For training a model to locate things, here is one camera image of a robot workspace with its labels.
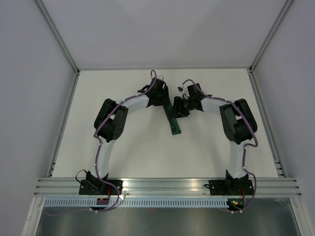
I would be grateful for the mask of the dark green cloth napkin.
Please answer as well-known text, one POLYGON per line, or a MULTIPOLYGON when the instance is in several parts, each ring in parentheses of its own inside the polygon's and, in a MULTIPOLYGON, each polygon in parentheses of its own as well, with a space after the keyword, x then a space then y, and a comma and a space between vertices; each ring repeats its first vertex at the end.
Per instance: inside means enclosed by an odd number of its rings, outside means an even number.
POLYGON ((175 118, 174 109, 173 109, 171 103, 164 104, 163 108, 164 108, 166 117, 168 119, 172 135, 181 134, 181 129, 180 129, 179 124, 175 118))

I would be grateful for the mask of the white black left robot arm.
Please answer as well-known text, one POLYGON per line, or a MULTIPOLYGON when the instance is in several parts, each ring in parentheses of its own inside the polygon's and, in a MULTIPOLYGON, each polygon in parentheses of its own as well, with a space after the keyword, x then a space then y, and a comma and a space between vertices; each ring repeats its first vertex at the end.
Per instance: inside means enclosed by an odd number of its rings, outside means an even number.
POLYGON ((94 121, 94 138, 98 140, 95 161, 81 183, 80 194, 101 195, 107 192, 111 187, 107 180, 111 152, 115 141, 124 131, 127 116, 150 106, 162 106, 167 93, 165 81, 153 77, 149 85, 131 97, 118 101, 108 98, 104 101, 94 121))

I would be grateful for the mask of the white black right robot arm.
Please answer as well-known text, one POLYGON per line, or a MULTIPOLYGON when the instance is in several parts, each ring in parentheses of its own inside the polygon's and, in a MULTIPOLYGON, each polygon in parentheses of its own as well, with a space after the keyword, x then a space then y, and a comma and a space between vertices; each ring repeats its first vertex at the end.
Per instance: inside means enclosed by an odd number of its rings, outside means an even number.
POLYGON ((187 117, 191 111, 214 113, 220 116, 230 156, 225 179, 211 179, 205 184, 212 196, 244 196, 254 193, 251 175, 245 167, 247 147, 257 147, 257 123, 245 99, 229 101, 206 95, 199 84, 187 87, 188 95, 176 96, 173 111, 176 118, 187 117))

